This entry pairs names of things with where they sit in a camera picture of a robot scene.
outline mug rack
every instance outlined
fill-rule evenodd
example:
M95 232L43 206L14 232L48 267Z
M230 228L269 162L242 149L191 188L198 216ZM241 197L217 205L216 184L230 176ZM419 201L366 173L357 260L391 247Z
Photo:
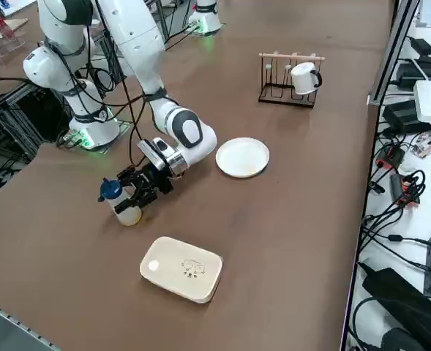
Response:
M318 95L318 89L305 95L295 92L291 77L291 70L302 62L312 62L316 72L321 71L321 62L324 57L312 53L309 56L300 56L297 53L282 55L275 53L260 53L261 58L261 93L259 102L269 104L294 105L313 108ZM279 68L283 66L283 77L279 76Z

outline robotic hand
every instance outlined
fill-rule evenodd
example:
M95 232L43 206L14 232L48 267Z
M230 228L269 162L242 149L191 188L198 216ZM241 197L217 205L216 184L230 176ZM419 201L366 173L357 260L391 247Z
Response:
M207 1L198 0L198 4L204 3L203 11ZM88 44L83 29L91 24L95 13L139 80L146 95L144 99L151 105L155 127L176 142L172 147L156 137L138 143L150 164L144 165L142 170L131 167L120 173L123 185L136 188L127 206L142 207L151 202L155 199L155 189L169 192L172 189L169 178L180 176L215 149L214 130L167 95L157 72L165 46L143 0L39 0L38 7L47 46L34 50L23 67L32 81L59 91L69 102L75 113L71 128L80 130L93 146L109 143L119 134L118 122L108 118L108 109L101 103L94 84L78 80L79 87L71 79L72 72L88 61L87 47L94 50L94 44Z

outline white paper plate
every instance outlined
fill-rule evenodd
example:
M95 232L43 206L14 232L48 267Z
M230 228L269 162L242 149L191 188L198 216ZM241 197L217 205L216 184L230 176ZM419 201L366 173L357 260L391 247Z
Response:
M266 168L269 162L269 149L259 140L238 137L220 146L216 160L218 167L228 175L248 178Z

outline white cup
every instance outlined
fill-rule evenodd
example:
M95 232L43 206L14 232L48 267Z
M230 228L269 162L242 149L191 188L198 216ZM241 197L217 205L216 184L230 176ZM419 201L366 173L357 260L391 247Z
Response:
M304 62L291 70L291 79L298 95L312 93L323 85L323 78L312 62Z

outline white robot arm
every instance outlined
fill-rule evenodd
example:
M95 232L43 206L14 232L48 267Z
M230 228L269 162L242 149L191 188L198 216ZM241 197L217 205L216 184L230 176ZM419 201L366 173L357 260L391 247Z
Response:
M139 142L139 148L151 163L158 170L169 166L172 174L178 176L215 149L214 130L166 93L157 71L165 46L143 0L39 0L38 4L42 30L54 50L37 48L24 62L26 74L36 84L60 91L79 117L79 123L87 122L88 129L96 126L95 129L103 135L110 135L108 142L115 132L112 126L117 124L107 121L108 115L103 112L106 109L100 104L100 96L91 82L80 80L84 92L70 80L70 71L74 72L87 62L88 44L83 28L91 23L95 12L104 20L143 92L149 96L146 100L151 105L155 127L176 141L176 147L161 138Z

